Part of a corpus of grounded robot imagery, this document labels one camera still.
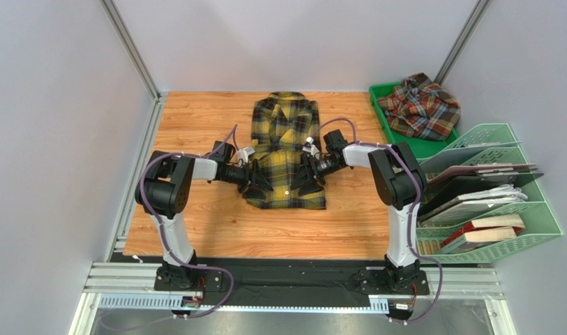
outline red plaid shirt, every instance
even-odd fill
[[[412,75],[378,99],[392,130],[407,137],[445,140],[460,118],[460,105],[427,75]]]

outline green tray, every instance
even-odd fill
[[[504,215],[509,213],[510,211],[502,210],[499,213],[491,215]],[[547,203],[542,202],[538,205],[527,207],[524,211],[519,211],[518,214],[524,221],[527,229],[523,230],[514,239],[490,244],[489,246],[484,246],[466,253],[436,255],[434,252],[438,250],[439,243],[450,235],[448,234],[443,237],[419,237],[418,235],[417,247],[419,253],[435,258],[442,264],[491,263],[561,236],[561,229]]]
[[[388,122],[386,121],[386,117],[384,116],[384,112],[382,112],[380,105],[378,105],[378,98],[383,98],[385,96],[391,95],[393,93],[393,87],[399,84],[401,83],[395,82],[392,84],[374,85],[370,87],[370,101],[372,102],[372,106],[374,108],[374,111],[376,112],[378,121],[382,126],[384,135],[386,135],[386,140],[388,141],[388,143],[407,142],[407,144],[413,151],[415,158],[417,158],[418,160],[423,160],[434,156],[442,149],[444,149],[447,145],[458,139],[458,133],[454,128],[448,138],[446,138],[444,141],[427,141],[420,138],[407,137],[391,130],[391,128],[388,126]]]

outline red book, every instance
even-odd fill
[[[524,223],[518,214],[493,216],[491,218],[479,218],[471,220],[463,225],[459,230],[454,232],[448,239],[440,242],[440,248],[447,246],[452,241],[461,237],[466,232],[473,232],[475,230],[485,230],[490,228],[499,227],[512,227],[515,233],[524,229]]]

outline metal bracket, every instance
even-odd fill
[[[161,292],[153,289],[158,265],[157,263],[95,262],[89,272],[84,292],[160,294]],[[380,270],[383,267],[366,267],[366,269]],[[424,267],[424,270],[431,293],[427,298],[430,299],[438,287],[439,270],[437,267]],[[396,297],[396,295],[379,294],[380,296]],[[503,300],[504,293],[494,269],[446,267],[440,298]]]
[[[114,0],[100,0],[100,3],[102,4],[102,7],[108,15],[110,22],[114,26],[114,30],[116,30],[120,41],[124,45],[126,53],[130,57],[130,60],[133,61],[133,65],[137,69],[137,72],[139,73],[143,84],[145,84],[149,95],[153,99],[158,99],[160,97],[160,92],[155,82],[153,81],[148,68],[143,62],[143,58],[141,57],[139,50],[137,50],[133,38],[128,33],[128,29],[124,24],[124,20],[122,20],[122,17],[120,16],[120,12],[118,11],[116,4],[114,3]]]
[[[184,273],[186,269],[179,268],[183,272],[182,274],[174,273],[173,270],[167,271],[164,267],[159,267],[156,276],[156,282],[153,289],[156,291],[190,291],[190,290],[204,290],[206,292],[220,292],[222,290],[222,280],[223,273],[221,271],[215,270],[200,270],[195,276],[202,282],[200,285],[204,286],[204,289],[199,287],[198,284],[192,283],[192,285],[187,280],[189,274]]]
[[[440,67],[440,70],[438,70],[438,75],[436,76],[434,82],[440,85],[444,83],[444,80],[453,68],[453,65],[456,63],[458,57],[460,56],[460,53],[463,51],[465,45],[467,44],[467,42],[469,42],[469,39],[473,35],[473,31],[475,31],[477,24],[479,24],[483,14],[485,14],[487,7],[490,5],[490,2],[491,0],[477,1],[475,6],[473,7],[473,10],[471,11],[471,14],[469,15],[469,18],[467,18],[467,21],[464,23],[463,28],[461,29],[457,39],[455,40],[451,51],[448,53],[448,56],[444,60],[442,67]]]
[[[139,153],[137,154],[137,160],[134,168],[130,171],[130,177],[128,186],[125,193],[123,194],[122,202],[120,205],[120,212],[118,215],[118,223],[115,226],[114,234],[110,240],[110,245],[108,246],[106,252],[106,260],[109,260],[112,253],[116,248],[123,248],[124,244],[120,243],[120,239],[126,241],[126,236],[130,229],[130,224],[133,221],[133,216],[135,215],[135,207],[137,203],[135,202],[135,188],[138,186],[138,181],[143,174],[143,169],[147,164],[147,159],[151,153],[153,147],[153,141],[156,138],[157,131],[159,129],[159,123],[161,121],[161,116],[163,114],[165,99],[167,95],[162,95],[158,103],[155,103],[153,109],[150,111],[149,115],[149,125],[145,129],[145,134],[139,144]]]
[[[494,334],[496,335],[516,335],[516,329],[512,322],[506,300],[485,300],[487,314],[490,317]]]
[[[361,270],[359,272],[360,289],[365,295],[413,295],[414,291],[409,286],[399,292],[391,292],[384,282],[385,270]],[[430,286],[428,285],[428,277],[424,271],[419,271],[412,281],[417,289],[417,295],[429,295]]]
[[[103,294],[98,308],[151,309],[163,311],[206,311],[213,305],[201,305],[192,308],[182,305],[182,297],[186,294],[140,295],[140,294]],[[371,297],[370,307],[302,307],[302,306],[221,306],[220,311],[236,312],[287,312],[287,313],[355,313],[355,314],[387,314],[388,300]]]
[[[101,300],[100,293],[82,293],[77,311],[73,317],[73,323],[68,331],[69,335],[90,334],[93,328],[93,321]]]

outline wooden platform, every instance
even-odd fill
[[[234,124],[240,147],[250,144],[254,102],[268,92],[172,92],[154,149],[205,154]],[[358,140],[386,143],[368,93],[305,93],[319,106],[321,123],[349,117]],[[345,122],[340,129],[351,141]],[[185,210],[188,235],[198,256],[264,258],[383,258],[388,247],[388,216],[378,198],[372,173],[361,167],[326,178],[327,209],[258,209],[237,193],[235,185],[194,181]],[[124,253],[161,255],[155,225],[137,206]]]

